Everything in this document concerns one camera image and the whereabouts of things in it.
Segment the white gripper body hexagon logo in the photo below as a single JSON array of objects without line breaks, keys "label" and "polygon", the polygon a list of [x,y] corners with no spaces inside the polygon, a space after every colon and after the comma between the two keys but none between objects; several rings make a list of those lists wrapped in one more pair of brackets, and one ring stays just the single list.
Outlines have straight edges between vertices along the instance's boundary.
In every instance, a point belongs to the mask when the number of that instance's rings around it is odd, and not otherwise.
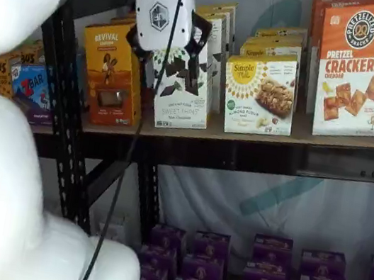
[{"label": "white gripper body hexagon logo", "polygon": [[146,51],[184,47],[192,36],[196,0],[136,0],[137,37]]}]

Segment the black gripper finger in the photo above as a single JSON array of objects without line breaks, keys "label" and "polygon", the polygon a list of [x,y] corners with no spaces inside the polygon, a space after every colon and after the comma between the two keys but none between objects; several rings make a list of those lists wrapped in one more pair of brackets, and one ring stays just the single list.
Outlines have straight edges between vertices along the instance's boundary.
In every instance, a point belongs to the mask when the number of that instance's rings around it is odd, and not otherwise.
[{"label": "black gripper finger", "polygon": [[196,12],[192,11],[192,36],[185,46],[186,52],[189,54],[188,61],[188,79],[185,82],[185,88],[198,90],[199,79],[199,54],[205,47],[210,33],[212,32],[212,23],[207,21]]},{"label": "black gripper finger", "polygon": [[126,35],[132,52],[136,55],[140,66],[140,83],[143,87],[154,88],[157,73],[153,64],[153,52],[144,50],[139,43],[137,26],[132,26]]}]

